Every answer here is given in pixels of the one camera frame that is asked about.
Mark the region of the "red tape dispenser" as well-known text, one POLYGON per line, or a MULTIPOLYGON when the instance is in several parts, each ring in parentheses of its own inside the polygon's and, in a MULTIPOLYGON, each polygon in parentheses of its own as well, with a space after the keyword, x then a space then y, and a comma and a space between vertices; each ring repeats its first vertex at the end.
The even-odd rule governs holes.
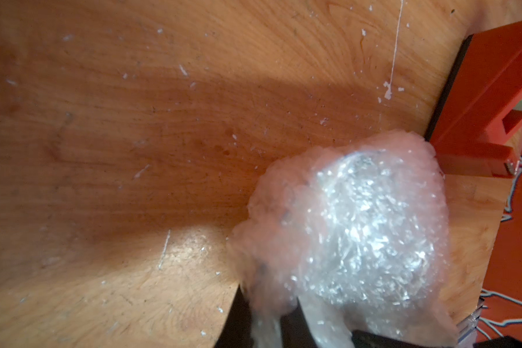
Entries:
POLYGON ((468 36, 424 135, 442 172, 513 178, 521 100, 522 21, 468 36))

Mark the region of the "clear bubble wrap sheet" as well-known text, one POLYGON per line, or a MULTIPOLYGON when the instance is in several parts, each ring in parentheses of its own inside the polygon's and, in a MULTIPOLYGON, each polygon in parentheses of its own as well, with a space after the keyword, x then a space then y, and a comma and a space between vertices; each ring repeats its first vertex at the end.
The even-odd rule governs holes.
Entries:
POLYGON ((395 130, 280 159, 247 209, 228 247, 255 347, 282 347, 281 319, 296 309, 318 347, 351 347, 355 330, 456 345, 439 298, 450 256, 445 185, 422 136, 395 130))

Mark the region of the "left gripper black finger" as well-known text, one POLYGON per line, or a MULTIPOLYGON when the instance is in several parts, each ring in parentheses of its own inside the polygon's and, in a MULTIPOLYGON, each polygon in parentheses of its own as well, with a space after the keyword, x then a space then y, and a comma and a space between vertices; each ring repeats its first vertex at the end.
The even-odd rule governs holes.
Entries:
POLYGON ((253 348, 252 312, 240 286, 214 348, 253 348))

